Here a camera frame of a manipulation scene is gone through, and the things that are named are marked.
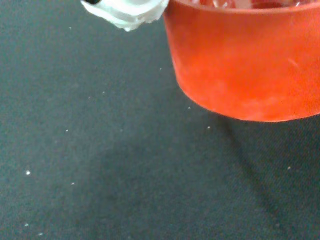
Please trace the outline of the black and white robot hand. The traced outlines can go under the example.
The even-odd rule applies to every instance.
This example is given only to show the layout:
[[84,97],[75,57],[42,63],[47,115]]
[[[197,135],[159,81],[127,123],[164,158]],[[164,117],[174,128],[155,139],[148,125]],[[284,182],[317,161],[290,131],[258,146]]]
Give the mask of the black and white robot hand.
[[127,32],[160,19],[169,0],[82,0],[91,14]]

